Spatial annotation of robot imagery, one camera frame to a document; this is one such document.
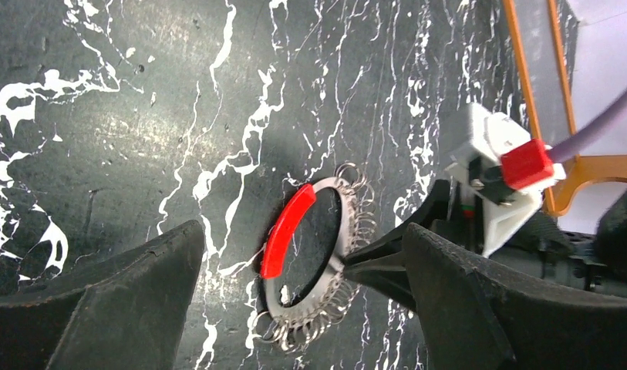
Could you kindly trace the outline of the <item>white red keyring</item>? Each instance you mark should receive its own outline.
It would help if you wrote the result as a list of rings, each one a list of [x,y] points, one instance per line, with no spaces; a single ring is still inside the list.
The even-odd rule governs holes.
[[[343,270],[373,239],[374,198],[367,176],[346,162],[287,201],[261,252],[265,309],[253,328],[263,342],[300,352],[346,317],[358,289]]]

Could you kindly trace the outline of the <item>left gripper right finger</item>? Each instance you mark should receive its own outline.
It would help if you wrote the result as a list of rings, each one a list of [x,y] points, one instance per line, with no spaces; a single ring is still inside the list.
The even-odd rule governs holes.
[[[627,298],[523,274],[417,224],[402,246],[435,369],[627,369]]]

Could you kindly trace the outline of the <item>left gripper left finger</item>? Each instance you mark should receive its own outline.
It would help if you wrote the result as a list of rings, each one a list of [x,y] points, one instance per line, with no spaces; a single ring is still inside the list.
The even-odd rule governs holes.
[[[0,297],[0,369],[172,368],[203,252],[203,229],[190,220]]]

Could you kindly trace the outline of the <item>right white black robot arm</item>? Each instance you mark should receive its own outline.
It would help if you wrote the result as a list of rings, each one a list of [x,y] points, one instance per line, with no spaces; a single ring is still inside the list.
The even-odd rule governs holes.
[[[403,236],[411,224],[479,254],[485,249],[488,203],[459,184],[434,183],[422,205],[398,227],[349,254],[344,275],[414,309]],[[602,215],[594,234],[568,232],[542,211],[534,214],[498,251],[493,261],[551,283],[627,298],[627,191]]]

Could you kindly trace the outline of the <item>orange wooden rack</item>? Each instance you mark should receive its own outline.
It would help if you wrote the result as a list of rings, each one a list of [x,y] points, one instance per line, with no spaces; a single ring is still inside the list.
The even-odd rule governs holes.
[[[531,134],[556,147],[576,134],[560,18],[554,1],[504,1],[515,63]],[[627,183],[627,155],[582,156],[563,161],[566,178],[544,192],[544,210],[568,212],[578,191],[604,182]]]

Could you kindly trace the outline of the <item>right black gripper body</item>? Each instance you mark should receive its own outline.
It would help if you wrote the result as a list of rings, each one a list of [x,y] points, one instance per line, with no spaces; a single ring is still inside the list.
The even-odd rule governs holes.
[[[481,209],[465,207],[450,217],[433,220],[432,232],[480,254],[483,249]],[[627,298],[627,279],[601,262],[594,237],[564,232],[555,220],[538,212],[489,258],[523,274],[554,284]]]

